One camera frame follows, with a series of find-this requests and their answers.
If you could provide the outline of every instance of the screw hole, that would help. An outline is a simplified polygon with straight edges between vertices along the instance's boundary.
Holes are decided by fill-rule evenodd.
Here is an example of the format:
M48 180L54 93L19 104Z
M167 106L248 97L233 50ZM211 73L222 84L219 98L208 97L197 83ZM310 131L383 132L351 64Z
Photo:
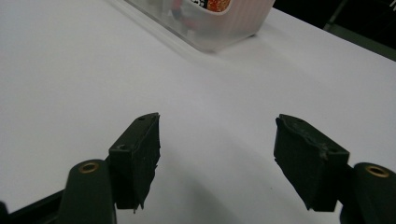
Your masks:
M99 168L99 164L98 163L96 163L96 162L87 162L87 163L81 165L78 168L78 170L82 174L89 174L89 173L94 172L98 168Z
M378 177L383 177L383 178L389 177L389 173L378 166L373 166L373 165L367 166L366 171L369 172L371 175L375 175Z

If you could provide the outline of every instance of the plastic container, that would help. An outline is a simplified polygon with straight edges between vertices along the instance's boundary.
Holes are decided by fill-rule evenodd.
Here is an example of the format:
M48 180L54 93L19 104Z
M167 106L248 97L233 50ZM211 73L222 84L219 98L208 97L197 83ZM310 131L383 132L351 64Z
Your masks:
M227 8L214 12L182 0L117 0L136 7L163 27L201 51L222 49L255 35L275 0L231 0Z

